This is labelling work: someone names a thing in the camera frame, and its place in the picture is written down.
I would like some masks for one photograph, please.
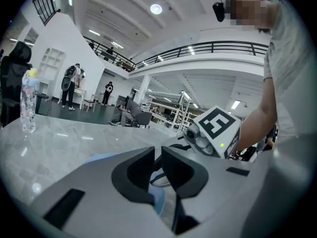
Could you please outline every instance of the plastic water bottle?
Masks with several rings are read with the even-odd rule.
[[[36,129],[34,116],[39,86],[40,80],[37,78],[37,70],[35,68],[27,70],[22,78],[20,95],[20,117],[24,132],[32,133]]]

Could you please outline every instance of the gray marble countertop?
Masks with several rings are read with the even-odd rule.
[[[116,127],[36,115],[36,130],[20,119],[0,131],[0,174],[8,192],[29,205],[44,189],[91,157],[160,147],[169,136],[156,129]]]

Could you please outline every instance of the dark floor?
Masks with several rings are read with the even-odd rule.
[[[57,104],[57,100],[52,101],[41,101],[39,114],[56,117],[66,120],[90,122],[97,124],[108,124],[114,117],[120,115],[120,111],[115,108],[115,106],[102,106],[96,103],[95,111],[89,108],[86,112],[86,108],[80,110],[79,105],[74,106],[75,110],[71,111],[68,106],[63,109],[61,103]]]

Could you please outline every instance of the blue fabric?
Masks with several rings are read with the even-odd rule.
[[[84,164],[92,162],[92,161],[97,161],[97,160],[109,158],[109,157],[112,157],[112,156],[115,156],[115,155],[117,155],[117,153],[104,153],[104,154],[96,155],[96,156],[90,158],[89,160],[85,161]],[[158,175],[158,173],[154,172],[151,175],[150,180],[153,180],[157,175]],[[155,212],[158,215],[161,215],[162,210],[164,208],[164,204],[165,204],[165,192],[164,192],[164,189],[160,188],[160,187],[152,186],[150,184],[148,192],[149,192],[149,194],[154,196],[154,209],[155,209]]]

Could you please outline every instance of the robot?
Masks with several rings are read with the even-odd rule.
[[[214,107],[160,149],[80,166],[39,195],[28,216],[54,237],[269,236],[311,185],[316,135],[282,143],[254,163],[228,159],[239,138],[240,121]],[[160,169],[176,193],[171,228],[148,193]]]

